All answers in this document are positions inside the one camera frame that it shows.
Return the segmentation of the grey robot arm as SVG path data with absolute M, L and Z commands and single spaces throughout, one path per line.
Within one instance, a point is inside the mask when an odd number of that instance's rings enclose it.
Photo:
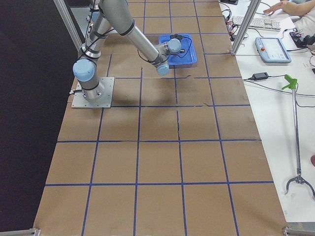
M 102 44 L 112 30 L 125 36 L 136 47 L 140 58 L 153 65 L 161 76 L 169 72 L 169 56 L 184 52 L 178 37 L 153 45 L 136 26 L 126 0 L 101 0 L 98 8 L 99 15 L 78 51 L 77 62 L 73 65 L 74 76 L 81 86 L 85 100 L 93 101 L 103 96 L 104 86 L 96 74 L 96 64 L 101 56 Z

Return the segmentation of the person's hand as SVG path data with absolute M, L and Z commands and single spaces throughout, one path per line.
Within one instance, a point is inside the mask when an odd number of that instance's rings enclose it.
M 291 9 L 291 2 L 284 0 L 284 1 L 281 1 L 279 3 L 276 3 L 275 5 L 269 7 L 266 10 L 263 10 L 263 13 L 271 16 L 277 10 L 282 10 L 283 12 L 290 14 L 290 9 Z

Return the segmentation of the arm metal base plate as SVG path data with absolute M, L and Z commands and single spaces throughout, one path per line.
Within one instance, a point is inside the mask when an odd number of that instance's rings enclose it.
M 114 77 L 99 77 L 98 86 L 93 90 L 84 90 L 77 83 L 71 107 L 73 109 L 110 109 L 113 98 Z

